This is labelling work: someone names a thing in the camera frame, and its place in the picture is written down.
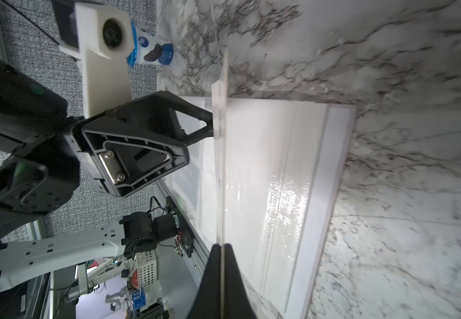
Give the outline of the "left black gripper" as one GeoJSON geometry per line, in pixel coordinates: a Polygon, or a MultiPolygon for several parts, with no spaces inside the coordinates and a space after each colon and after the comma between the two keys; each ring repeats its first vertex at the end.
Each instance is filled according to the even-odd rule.
{"type": "Polygon", "coordinates": [[[96,187],[119,198],[187,166],[187,146],[214,136],[211,112],[168,91],[135,99],[106,114],[76,122],[64,130],[64,138],[96,187]],[[187,134],[178,112],[205,126],[187,134]]]}

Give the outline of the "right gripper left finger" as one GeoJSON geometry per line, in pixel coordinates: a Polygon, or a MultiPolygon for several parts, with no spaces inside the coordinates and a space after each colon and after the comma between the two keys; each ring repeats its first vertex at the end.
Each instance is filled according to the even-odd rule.
{"type": "Polygon", "coordinates": [[[218,319],[221,314],[221,246],[215,244],[187,319],[218,319]]]}

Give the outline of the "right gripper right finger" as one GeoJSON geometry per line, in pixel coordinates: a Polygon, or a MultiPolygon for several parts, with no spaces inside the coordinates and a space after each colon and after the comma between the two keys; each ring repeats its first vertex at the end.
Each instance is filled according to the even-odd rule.
{"type": "Polygon", "coordinates": [[[256,318],[230,244],[222,247],[222,318],[256,318]]]}

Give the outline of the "white photo album book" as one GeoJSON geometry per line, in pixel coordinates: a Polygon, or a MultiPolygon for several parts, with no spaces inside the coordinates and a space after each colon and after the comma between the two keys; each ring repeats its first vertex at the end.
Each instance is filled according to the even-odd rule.
{"type": "Polygon", "coordinates": [[[349,149],[347,104],[230,98],[225,159],[207,138],[165,178],[204,248],[232,245],[256,315],[304,318],[349,149]]]}

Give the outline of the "white card grey print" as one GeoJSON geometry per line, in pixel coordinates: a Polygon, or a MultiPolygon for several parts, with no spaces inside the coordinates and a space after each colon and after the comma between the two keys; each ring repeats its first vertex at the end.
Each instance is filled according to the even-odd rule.
{"type": "Polygon", "coordinates": [[[214,167],[217,181],[217,243],[225,245],[226,188],[226,106],[229,85],[229,58],[225,50],[221,75],[211,86],[214,129],[214,167]]]}

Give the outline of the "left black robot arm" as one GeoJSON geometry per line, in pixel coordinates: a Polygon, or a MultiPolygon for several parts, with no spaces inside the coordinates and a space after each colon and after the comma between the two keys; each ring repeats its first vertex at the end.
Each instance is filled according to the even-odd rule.
{"type": "Polygon", "coordinates": [[[3,237],[71,199],[81,167],[101,192],[127,198],[187,166],[188,147],[213,135],[209,111],[167,91],[89,118],[69,117],[67,107],[0,60],[0,150],[9,154],[0,167],[0,250],[3,237]]]}

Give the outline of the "blue lidded cup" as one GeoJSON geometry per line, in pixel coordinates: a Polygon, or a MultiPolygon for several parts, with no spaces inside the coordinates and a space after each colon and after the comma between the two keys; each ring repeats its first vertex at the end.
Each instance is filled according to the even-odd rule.
{"type": "Polygon", "coordinates": [[[136,65],[163,65],[171,64],[174,55],[174,46],[166,39],[139,29],[132,22],[134,48],[127,58],[128,66],[136,65]]]}

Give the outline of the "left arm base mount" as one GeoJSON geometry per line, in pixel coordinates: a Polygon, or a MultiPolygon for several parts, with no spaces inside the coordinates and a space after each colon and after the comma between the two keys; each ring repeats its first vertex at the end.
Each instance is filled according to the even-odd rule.
{"type": "Polygon", "coordinates": [[[166,205],[158,208],[162,215],[154,217],[153,210],[135,212],[123,217],[119,224],[124,227],[121,244],[125,247],[124,256],[130,258],[138,253],[155,250],[163,241],[175,240],[174,248],[180,249],[188,258],[194,250],[194,232],[181,215],[179,207],[171,196],[165,198],[166,205]]]}

